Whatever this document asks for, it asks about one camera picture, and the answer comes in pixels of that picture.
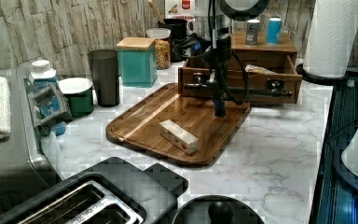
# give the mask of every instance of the toaster slot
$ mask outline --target toaster slot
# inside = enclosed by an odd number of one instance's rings
[[[111,223],[140,224],[143,219],[114,193],[91,180],[40,204],[20,224]]]

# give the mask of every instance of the wooden lid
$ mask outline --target wooden lid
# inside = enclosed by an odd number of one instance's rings
[[[148,50],[154,43],[154,38],[126,37],[117,44],[117,49]]]

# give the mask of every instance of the paper towel holder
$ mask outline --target paper towel holder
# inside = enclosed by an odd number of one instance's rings
[[[303,63],[297,66],[296,71],[299,75],[302,76],[303,80],[323,86],[336,86],[336,84],[339,82],[346,82],[348,80],[348,77],[350,76],[349,72],[346,72],[343,77],[335,77],[335,78],[315,76],[304,70]]]

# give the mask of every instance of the wooden cutting board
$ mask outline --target wooden cutting board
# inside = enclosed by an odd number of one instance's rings
[[[176,83],[165,85],[112,120],[106,126],[107,139],[179,164],[213,161],[246,119],[250,106],[226,102],[226,117],[217,118],[211,100],[180,96],[177,88]],[[159,123],[167,119],[198,137],[199,150],[185,154],[164,138]]]

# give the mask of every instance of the kitchen counter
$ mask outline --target kitchen counter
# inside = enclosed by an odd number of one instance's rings
[[[332,87],[303,81],[296,105],[253,106],[208,166],[178,166],[106,139],[105,127],[111,120],[162,85],[177,82],[181,65],[159,70],[152,88],[120,86],[120,105],[96,105],[89,116],[69,123],[64,135],[51,136],[58,142],[57,150],[47,152],[54,166],[67,178],[110,157],[141,170],[159,162],[189,181],[178,206],[202,195],[226,195],[252,207],[267,224],[308,223]]]

